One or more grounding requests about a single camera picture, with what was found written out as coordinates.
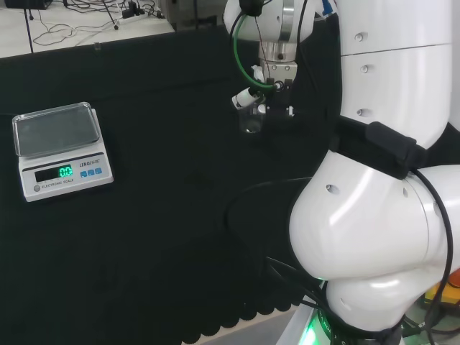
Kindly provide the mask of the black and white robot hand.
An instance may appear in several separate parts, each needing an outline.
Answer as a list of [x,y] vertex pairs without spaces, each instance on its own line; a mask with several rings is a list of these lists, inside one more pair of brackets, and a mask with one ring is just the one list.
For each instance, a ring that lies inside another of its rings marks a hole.
[[240,130],[247,134],[260,133],[264,128],[295,115],[291,93],[298,71],[297,64],[261,60],[259,65],[252,66],[252,70],[256,82],[266,83],[273,89],[252,84],[231,98],[239,115]]

